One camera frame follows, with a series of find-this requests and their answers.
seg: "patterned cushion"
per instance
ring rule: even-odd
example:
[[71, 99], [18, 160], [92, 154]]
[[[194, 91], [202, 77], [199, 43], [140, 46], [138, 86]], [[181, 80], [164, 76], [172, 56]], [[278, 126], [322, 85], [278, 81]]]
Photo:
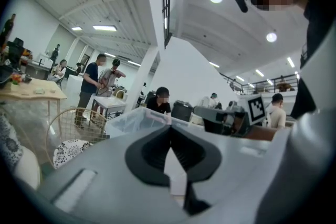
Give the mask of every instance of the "patterned cushion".
[[0, 152], [10, 171], [14, 170], [23, 154], [16, 131], [3, 112], [0, 112]]

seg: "white wall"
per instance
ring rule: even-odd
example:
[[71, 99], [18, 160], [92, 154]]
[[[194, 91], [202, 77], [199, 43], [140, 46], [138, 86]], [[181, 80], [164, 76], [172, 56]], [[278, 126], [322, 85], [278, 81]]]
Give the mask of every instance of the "white wall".
[[84, 48], [85, 48], [86, 44], [79, 40], [78, 43], [76, 44], [74, 51], [72, 52], [69, 62], [68, 62], [68, 66], [77, 69], [76, 64], [79, 62], [78, 59], [81, 55], [81, 53], [83, 52]]
[[[89, 63], [95, 62], [99, 53], [100, 53], [99, 51], [94, 50], [92, 55], [91, 55], [91, 58], [89, 59]], [[100, 74], [100, 72], [104, 71], [106, 68], [112, 68], [113, 60], [114, 60], [114, 58], [109, 58], [108, 57], [107, 60], [106, 60], [106, 65], [102, 66], [102, 67], [98, 67], [99, 74]], [[123, 72], [126, 75], [126, 78], [119, 78], [118, 82], [116, 84], [125, 87], [127, 90], [130, 90], [131, 87], [132, 87], [132, 84], [134, 82], [134, 78], [137, 75], [138, 67], [136, 67], [136, 66], [133, 67], [133, 66], [128, 65], [124, 62], [121, 62], [119, 67], [118, 67], [118, 70]], [[154, 74], [152, 74], [152, 73], [148, 74], [147, 79], [145, 81], [147, 86], [142, 88], [142, 91], [143, 91], [144, 94], [147, 94], [149, 92], [153, 76], [154, 76]]]
[[9, 37], [24, 41], [24, 47], [33, 52], [34, 59], [44, 53], [59, 21], [42, 8], [35, 0], [10, 0], [1, 18], [0, 26], [15, 13], [14, 27]]
[[215, 92], [223, 107], [229, 101], [238, 100], [227, 82], [209, 64], [204, 56], [188, 41], [172, 37], [157, 67], [150, 90], [167, 87], [170, 92], [170, 104], [176, 100], [198, 104], [204, 96]]
[[70, 33], [62, 25], [59, 25], [49, 41], [46, 53], [51, 56], [51, 53], [56, 48], [56, 45], [59, 44], [57, 62], [65, 59], [75, 38], [76, 37], [72, 33]]

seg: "table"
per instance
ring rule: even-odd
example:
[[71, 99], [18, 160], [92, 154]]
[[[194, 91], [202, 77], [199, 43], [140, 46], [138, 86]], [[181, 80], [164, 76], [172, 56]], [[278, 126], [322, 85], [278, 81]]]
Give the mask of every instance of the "table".
[[108, 111], [110, 113], [123, 111], [126, 108], [126, 103], [116, 97], [100, 97], [95, 96], [92, 102], [92, 109], [95, 104], [98, 104], [101, 108], [105, 109], [105, 118], [107, 119]]
[[26, 66], [26, 74], [30, 75], [35, 79], [48, 79], [50, 67], [45, 67], [43, 65], [39, 65], [38, 62], [28, 62]]
[[[44, 94], [36, 94], [34, 91], [37, 88], [43, 88]], [[40, 80], [32, 78], [30, 83], [21, 82], [19, 85], [14, 85], [10, 82], [0, 90], [0, 101], [8, 100], [39, 100], [48, 101], [48, 116], [50, 116], [50, 101], [57, 102], [57, 113], [60, 113], [60, 100], [67, 99], [67, 96], [58, 88], [55, 82], [48, 80]]]

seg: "balcony railing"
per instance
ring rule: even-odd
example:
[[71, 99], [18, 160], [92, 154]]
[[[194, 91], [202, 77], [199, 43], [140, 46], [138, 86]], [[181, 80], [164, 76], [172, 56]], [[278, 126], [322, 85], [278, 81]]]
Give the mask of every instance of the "balcony railing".
[[231, 89], [240, 95], [258, 94], [258, 93], [276, 93], [285, 91], [297, 91], [298, 90], [298, 75], [292, 74], [283, 76], [280, 78], [274, 78], [270, 80], [259, 81], [250, 84], [241, 84], [238, 81], [234, 81], [221, 74], [223, 78], [230, 85]]

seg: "black t-shirt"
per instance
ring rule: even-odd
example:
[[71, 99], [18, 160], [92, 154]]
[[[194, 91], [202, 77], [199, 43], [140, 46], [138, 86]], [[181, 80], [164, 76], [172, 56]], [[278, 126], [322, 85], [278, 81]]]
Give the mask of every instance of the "black t-shirt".
[[162, 114], [164, 114], [165, 112], [166, 113], [171, 112], [169, 103], [163, 103], [160, 106], [158, 106], [158, 103], [156, 102], [156, 97], [153, 97], [148, 100], [147, 108]]
[[[315, 53], [323, 42], [325, 36], [335, 19], [335, 0], [308, 0], [304, 16], [309, 21], [307, 30], [307, 45], [304, 46], [301, 55], [301, 68]], [[300, 79], [298, 93], [291, 113], [294, 119], [301, 117], [306, 112], [316, 109], [314, 100], [309, 93], [304, 81]]]
[[[98, 82], [98, 66], [95, 62], [90, 63], [85, 70], [85, 74], [88, 74], [91, 79]], [[82, 92], [95, 93], [97, 87], [93, 84], [88, 83], [85, 79], [83, 79], [82, 87], [80, 90]]]

